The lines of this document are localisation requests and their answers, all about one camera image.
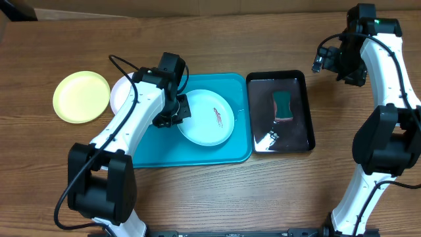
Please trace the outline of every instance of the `red mark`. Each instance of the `red mark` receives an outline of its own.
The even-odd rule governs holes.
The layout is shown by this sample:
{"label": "red mark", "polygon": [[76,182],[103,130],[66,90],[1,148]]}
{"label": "red mark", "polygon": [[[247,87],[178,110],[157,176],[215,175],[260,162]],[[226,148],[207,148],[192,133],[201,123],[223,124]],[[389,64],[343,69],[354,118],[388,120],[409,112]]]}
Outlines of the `red mark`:
{"label": "red mark", "polygon": [[218,113],[218,111],[217,111],[215,108],[213,108],[213,111],[215,112],[216,119],[217,119],[217,121],[218,121],[218,125],[219,125],[219,127],[223,127],[223,124],[222,124],[222,119],[221,119],[221,114],[220,114],[220,113]]}

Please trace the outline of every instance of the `black base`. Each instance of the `black base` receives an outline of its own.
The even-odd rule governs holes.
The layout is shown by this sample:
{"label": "black base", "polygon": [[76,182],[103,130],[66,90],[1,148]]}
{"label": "black base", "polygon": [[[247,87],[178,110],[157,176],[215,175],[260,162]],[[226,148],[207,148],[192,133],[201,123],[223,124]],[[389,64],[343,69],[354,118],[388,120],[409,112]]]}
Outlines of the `black base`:
{"label": "black base", "polygon": [[[351,237],[346,234],[328,232],[320,233],[318,228],[290,228],[273,232],[250,231],[250,232],[190,232],[179,233],[176,231],[150,232],[146,237]],[[364,235],[358,237],[380,237],[378,230],[367,230]]]}
{"label": "black base", "polygon": [[150,232],[146,237],[318,237],[317,228],[290,228],[273,232],[190,232],[176,231]]}

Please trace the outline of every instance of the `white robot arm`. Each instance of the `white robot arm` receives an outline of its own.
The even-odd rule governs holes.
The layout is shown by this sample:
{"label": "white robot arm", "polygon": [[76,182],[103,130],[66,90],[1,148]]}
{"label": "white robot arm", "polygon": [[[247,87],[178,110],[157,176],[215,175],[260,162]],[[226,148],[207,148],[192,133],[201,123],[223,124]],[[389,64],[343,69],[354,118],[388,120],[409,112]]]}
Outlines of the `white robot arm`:
{"label": "white robot arm", "polygon": [[[399,64],[401,65],[405,89],[411,107],[415,108],[417,105],[421,105],[420,100],[415,96],[409,82],[408,73],[403,62],[402,38],[397,37],[395,34],[378,34],[374,37],[382,41],[395,52]],[[389,103],[394,104],[398,108],[406,108],[401,96],[397,70],[389,53],[378,43],[371,39],[366,39],[361,47],[360,54],[367,67],[368,75],[370,76],[374,97],[374,108],[378,105],[386,106]],[[382,172],[373,172],[371,175],[367,175],[363,171],[361,165],[357,165],[343,199],[332,212],[332,224],[335,230],[340,231],[343,234],[352,235],[360,210],[376,183],[384,180],[394,181],[395,179],[396,176]],[[374,197],[371,199],[370,204],[362,216],[357,234],[364,234],[367,220],[388,186],[388,184],[382,185],[380,190],[374,194]]]}
{"label": "white robot arm", "polygon": [[[134,155],[146,129],[165,106],[165,92],[163,89],[157,88],[157,85],[139,82],[136,83],[136,87],[139,103],[115,139],[105,148],[105,151],[116,152],[122,149],[126,155]],[[133,103],[134,93],[135,91],[131,88],[127,100],[110,124],[96,138],[92,139],[91,143],[95,144],[96,148],[100,148],[105,143],[111,132],[127,115]],[[93,221],[108,225],[117,237],[144,237],[146,233],[146,224],[137,217],[134,210],[128,220],[119,225],[114,225],[109,220],[99,217],[93,218]]]}
{"label": "white robot arm", "polygon": [[[316,56],[313,71],[328,69],[338,73],[337,80],[355,86],[363,86],[368,73],[375,110],[355,135],[353,158],[358,165],[343,199],[327,221],[331,233],[326,236],[329,237],[366,236],[366,222],[389,186],[381,185],[369,199],[376,184],[394,181],[420,156],[420,149],[415,148],[419,146],[415,134],[420,131],[413,126],[415,122],[411,120],[410,109],[418,107],[419,110],[421,102],[415,96],[403,62],[399,22],[376,18],[373,5],[358,4],[348,12],[347,23],[344,33],[337,35],[342,41],[341,47],[322,48],[323,55]],[[375,40],[382,42],[391,52]],[[389,53],[394,53],[399,65]],[[397,66],[401,69],[410,109],[403,99]],[[394,134],[396,126],[406,132]],[[362,212],[366,201],[369,201],[368,205]]]}
{"label": "white robot arm", "polygon": [[[136,180],[132,155],[150,124],[170,127],[191,116],[186,95],[179,95],[184,86],[178,90],[185,66],[178,55],[164,53],[158,68],[140,68],[132,78],[136,90],[132,85],[110,124],[89,145],[75,144],[69,152],[69,182],[82,166],[93,161],[83,178],[71,187],[69,208],[106,225],[107,231],[117,237],[143,237],[146,233],[145,223],[134,211]],[[91,175],[100,167],[108,170],[107,179]]]}

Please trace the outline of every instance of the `wood grain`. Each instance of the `wood grain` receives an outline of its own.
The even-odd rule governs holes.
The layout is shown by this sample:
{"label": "wood grain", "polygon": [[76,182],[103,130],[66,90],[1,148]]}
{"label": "wood grain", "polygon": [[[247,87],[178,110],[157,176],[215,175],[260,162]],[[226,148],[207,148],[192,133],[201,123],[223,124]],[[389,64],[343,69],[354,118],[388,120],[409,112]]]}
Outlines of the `wood grain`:
{"label": "wood grain", "polygon": [[[400,20],[412,86],[421,95],[421,12]],[[345,13],[13,22],[0,45],[0,235],[85,236],[65,232],[53,208],[66,186],[67,153],[111,120],[110,109],[81,125],[61,121],[53,92],[67,75],[92,70],[110,86],[121,77],[107,55],[156,66],[180,54],[192,74],[298,69],[307,80],[316,147],[309,153],[252,155],[242,164],[136,170],[139,217],[152,230],[283,230],[319,226],[344,195],[355,163],[355,132],[373,110],[363,88],[310,71],[317,45],[346,25]],[[401,182],[421,182],[421,165]],[[421,191],[390,187],[368,222],[382,236],[419,236]],[[89,221],[63,207],[65,224]]]}

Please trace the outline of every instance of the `white plate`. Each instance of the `white plate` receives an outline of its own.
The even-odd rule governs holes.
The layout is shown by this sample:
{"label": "white plate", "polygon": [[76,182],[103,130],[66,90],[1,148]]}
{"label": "white plate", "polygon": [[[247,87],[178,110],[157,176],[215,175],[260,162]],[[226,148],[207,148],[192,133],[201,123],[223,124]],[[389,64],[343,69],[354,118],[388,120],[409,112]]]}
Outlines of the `white plate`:
{"label": "white plate", "polygon": [[199,145],[225,142],[234,129],[234,113],[228,102],[209,90],[193,90],[186,95],[191,117],[178,125],[182,134]]}
{"label": "white plate", "polygon": [[[133,72],[129,73],[128,76],[132,78]],[[129,96],[131,88],[132,84],[129,82],[129,80],[127,80],[126,76],[121,77],[112,87],[110,105],[114,114],[117,114],[121,106],[123,106],[124,102]]]}

